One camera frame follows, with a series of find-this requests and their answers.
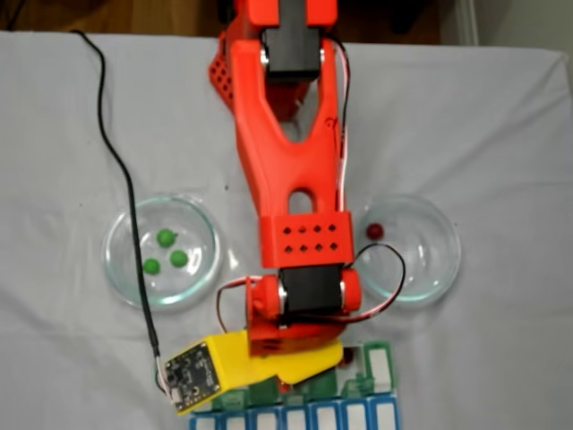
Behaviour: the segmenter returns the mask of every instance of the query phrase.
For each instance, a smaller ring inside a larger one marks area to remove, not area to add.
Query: table
[[[209,85],[211,39],[95,36],[106,121],[140,198],[200,196],[225,231],[223,278],[258,273],[233,120]],[[98,134],[98,60],[74,35],[0,34],[3,428],[185,428],[156,391],[141,313],[100,266],[126,206]],[[347,339],[395,347],[406,430],[573,423],[573,127],[566,58],[543,50],[349,47],[348,202],[413,193],[454,222],[455,288]],[[164,356],[217,330],[210,294],[158,315]],[[239,296],[225,303],[240,324]]]

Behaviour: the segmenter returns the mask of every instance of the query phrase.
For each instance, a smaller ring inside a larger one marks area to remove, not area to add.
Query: white block
[[[287,430],[305,430],[306,419],[303,410],[289,410],[286,413],[286,429]]]
[[[227,430],[244,430],[244,418],[232,417],[227,420]]]
[[[393,403],[380,403],[376,405],[376,420],[378,430],[396,430],[396,414]]]
[[[318,408],[316,415],[319,421],[319,430],[336,430],[337,414],[334,408]]]
[[[388,392],[392,389],[388,351],[384,348],[368,351],[372,376],[374,376],[374,392]]]
[[[368,430],[366,409],[363,404],[348,405],[346,414],[348,415],[348,428],[352,428],[352,430]]]
[[[276,430],[277,416],[275,414],[257,415],[257,430]]]
[[[195,421],[196,430],[215,430],[215,419],[197,418]]]

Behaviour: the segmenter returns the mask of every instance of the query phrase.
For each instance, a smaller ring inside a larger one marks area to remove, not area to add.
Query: yellow bracket
[[[300,383],[334,367],[340,362],[343,355],[342,344],[338,340],[333,340],[324,347],[317,349],[251,357],[246,331],[236,331],[207,336],[171,359],[184,354],[203,342],[209,349],[218,378],[219,390],[189,408],[178,409],[177,415],[185,415],[228,390],[259,383],[272,376],[278,376],[285,383]]]

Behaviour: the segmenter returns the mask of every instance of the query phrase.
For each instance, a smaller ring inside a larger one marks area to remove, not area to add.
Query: red wire
[[[344,324],[359,323],[361,321],[365,321],[365,320],[369,320],[370,318],[373,318],[374,316],[385,311],[390,305],[392,305],[392,303],[394,303],[394,301],[396,301],[396,298],[398,297],[398,295],[402,291],[402,288],[404,287],[404,283],[406,281],[406,262],[404,261],[404,257],[402,256],[402,254],[394,246],[388,245],[388,244],[379,244],[379,243],[373,243],[373,244],[366,246],[365,248],[363,248],[358,253],[356,258],[360,258],[360,256],[362,256],[365,251],[367,251],[368,249],[370,249],[374,246],[384,246],[384,247],[388,248],[400,260],[400,264],[402,266],[402,276],[401,276],[400,282],[398,283],[398,286],[396,287],[394,292],[386,300],[384,300],[379,305],[373,307],[372,309],[370,309],[366,312],[363,312],[359,315],[353,315],[353,316],[349,316],[349,315],[298,315],[296,319],[297,320],[300,319],[301,321],[306,321],[306,322],[310,322],[310,323],[324,323],[324,322],[325,323],[333,323],[334,322],[334,323],[344,323]],[[225,333],[227,333],[227,327],[223,323],[223,318],[221,317],[221,312],[220,312],[221,295],[223,294],[223,291],[225,291],[226,289],[241,287],[241,286],[245,285],[249,280],[261,280],[261,276],[245,276],[243,278],[234,279],[234,280],[229,281],[227,284],[223,285],[222,287],[220,287],[217,290],[217,303],[216,303],[217,319],[218,319],[219,325],[221,326],[221,329]]]
[[[217,319],[218,319],[218,324],[221,326],[221,330],[224,333],[227,333],[227,327],[225,326],[225,323],[223,322],[223,318],[221,316],[221,295],[223,294],[223,291],[225,291],[226,289],[231,289],[231,288],[236,288],[236,287],[241,287],[243,285],[246,285],[246,283],[249,280],[261,280],[260,276],[245,276],[243,278],[238,278],[238,279],[233,279],[230,280],[227,284],[223,285],[222,287],[220,287],[217,290],[217,299],[216,299],[216,311],[217,311]]]

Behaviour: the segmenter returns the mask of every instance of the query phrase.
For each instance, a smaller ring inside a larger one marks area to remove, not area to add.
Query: circuit board
[[[166,363],[174,405],[184,411],[220,391],[217,371],[206,343],[200,343]]]

